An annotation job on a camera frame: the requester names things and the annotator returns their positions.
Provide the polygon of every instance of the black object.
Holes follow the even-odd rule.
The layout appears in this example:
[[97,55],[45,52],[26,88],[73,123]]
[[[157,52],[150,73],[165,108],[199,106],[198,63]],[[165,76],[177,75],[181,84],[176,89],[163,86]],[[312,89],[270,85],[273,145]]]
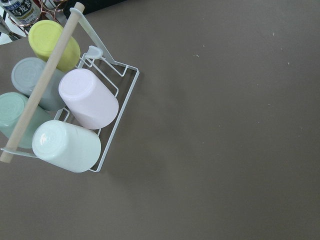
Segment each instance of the black object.
[[85,8],[83,11],[83,15],[86,15],[124,1],[125,0],[69,0],[65,5],[64,15],[66,16],[66,18],[69,18],[70,8],[73,8],[76,2],[80,2],[84,5]]

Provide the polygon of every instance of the tabletop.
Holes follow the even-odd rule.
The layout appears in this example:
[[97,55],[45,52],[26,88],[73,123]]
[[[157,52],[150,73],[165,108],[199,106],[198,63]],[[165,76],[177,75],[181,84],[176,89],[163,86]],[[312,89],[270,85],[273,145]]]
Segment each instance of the tabletop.
[[[319,1],[126,0],[86,17],[139,78],[100,172],[0,164],[1,239],[320,238]],[[0,93],[16,92],[28,39],[0,55]]]

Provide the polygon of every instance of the yellow-green cup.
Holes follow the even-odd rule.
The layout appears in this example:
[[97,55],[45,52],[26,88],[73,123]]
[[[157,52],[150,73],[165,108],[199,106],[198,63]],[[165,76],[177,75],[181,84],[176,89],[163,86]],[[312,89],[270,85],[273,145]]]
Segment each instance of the yellow-green cup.
[[[63,29],[59,23],[52,20],[41,20],[31,27],[28,40],[38,58],[43,61],[49,59]],[[71,37],[56,68],[68,72],[77,65],[79,58],[79,44]]]

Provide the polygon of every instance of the cup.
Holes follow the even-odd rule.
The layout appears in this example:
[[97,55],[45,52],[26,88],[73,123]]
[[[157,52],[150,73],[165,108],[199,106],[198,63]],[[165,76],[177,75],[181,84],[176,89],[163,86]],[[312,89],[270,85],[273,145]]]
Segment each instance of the cup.
[[74,69],[64,75],[59,94],[74,117],[87,129],[103,128],[118,114],[118,100],[88,69]]
[[[49,59],[63,29],[59,23],[52,20],[38,21],[31,27],[28,40],[38,58],[43,61]],[[56,68],[62,72],[70,71],[76,66],[79,58],[80,47],[71,37]]]
[[[20,60],[13,68],[11,81],[13,86],[21,93],[30,96],[36,86],[46,62],[36,57],[27,57]],[[39,106],[47,111],[57,111],[66,106],[59,95],[59,83],[64,73],[56,69],[43,93]]]
[[99,159],[101,142],[96,133],[59,120],[43,123],[34,133],[34,154],[74,173],[89,170]]
[[[27,101],[26,96],[17,92],[7,92],[0,95],[0,131],[7,138],[11,136]],[[31,149],[35,131],[41,124],[49,120],[52,120],[52,117],[38,106],[18,146]]]

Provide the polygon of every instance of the wooden dowel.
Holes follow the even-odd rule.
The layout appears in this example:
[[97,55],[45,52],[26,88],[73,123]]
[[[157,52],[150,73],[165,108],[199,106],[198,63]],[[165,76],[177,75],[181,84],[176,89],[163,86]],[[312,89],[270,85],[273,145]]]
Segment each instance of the wooden dowel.
[[[74,8],[79,10],[82,13],[85,9],[85,6],[82,3],[77,2]],[[64,53],[64,50],[69,42],[69,39],[71,38],[77,26],[79,19],[80,19],[80,15],[76,13],[71,13],[69,19],[67,20],[64,26],[64,29],[61,33],[60,38],[58,39],[48,61],[46,62],[46,65],[42,71],[42,74],[39,77],[39,80],[36,86],[34,87],[29,97],[29,100],[25,105],[23,112],[12,131],[12,134],[5,146],[6,149],[10,149],[12,151],[17,150],[19,142],[23,137],[27,129],[27,126],[31,121],[31,118],[33,117],[36,111],[36,108],[40,102],[40,99],[44,94],[52,75],[54,74],[54,71],[60,61],[62,54]],[[3,151],[0,156],[0,161],[4,163],[10,163],[13,156],[14,156],[13,154]]]

